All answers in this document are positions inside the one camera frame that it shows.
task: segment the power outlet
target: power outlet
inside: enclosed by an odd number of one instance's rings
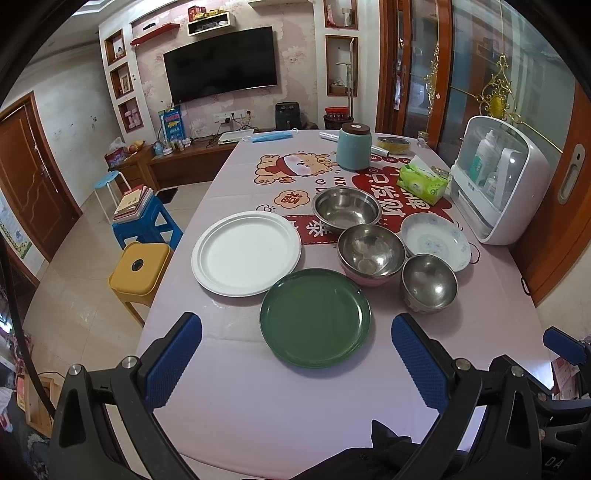
[[[231,110],[229,112],[214,113],[213,119],[217,124],[223,124],[226,122],[226,118],[240,120],[246,118],[246,112],[244,110]]]

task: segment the blue stool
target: blue stool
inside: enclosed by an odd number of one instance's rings
[[[108,172],[107,175],[105,175],[98,182],[96,182],[95,186],[93,187],[95,190],[96,199],[99,201],[100,208],[103,209],[103,213],[107,217],[107,222],[109,222],[109,223],[111,223],[111,217],[109,217],[109,215],[107,215],[107,212],[105,211],[105,207],[103,207],[103,202],[100,201],[98,190],[103,187],[107,187],[109,189],[109,193],[111,194],[111,198],[113,199],[113,203],[115,204],[115,209],[117,209],[117,207],[119,206],[119,202],[115,199],[115,195],[113,194],[113,190],[111,189],[111,182],[113,180],[115,180],[119,175],[121,175],[121,178],[125,182],[125,185],[127,185],[127,189],[131,190],[129,183],[125,179],[125,176],[119,170],[113,170],[113,171]]]
[[[159,213],[162,214],[166,222],[162,225],[156,225]],[[122,249],[125,249],[125,240],[133,237],[137,237],[137,241],[142,244],[165,244],[167,242],[162,237],[164,232],[173,233],[168,246],[173,250],[176,249],[183,232],[156,195],[150,198],[142,215],[137,220],[113,224],[113,233]]]

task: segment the ceiling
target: ceiling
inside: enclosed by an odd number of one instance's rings
[[[31,63],[56,53],[99,41],[99,25],[133,0],[90,0],[49,37]]]

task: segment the red shelf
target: red shelf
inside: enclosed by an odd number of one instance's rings
[[[176,30],[177,28],[180,28],[181,24],[180,23],[165,23],[164,25],[160,25],[158,28],[153,29],[152,31],[146,33],[146,35],[142,35],[141,37],[138,38],[134,38],[131,41],[131,46],[135,47],[137,45],[141,45],[144,42],[147,42],[148,40],[157,37],[158,35],[160,35],[161,33],[170,31],[170,30]]]

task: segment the black floor mat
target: black floor mat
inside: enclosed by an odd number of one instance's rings
[[[166,204],[166,203],[170,203],[173,201],[174,196],[177,194],[178,192],[178,188],[173,188],[173,189],[167,189],[167,190],[162,190],[161,192],[158,192],[156,194],[156,196],[158,197],[158,199]]]

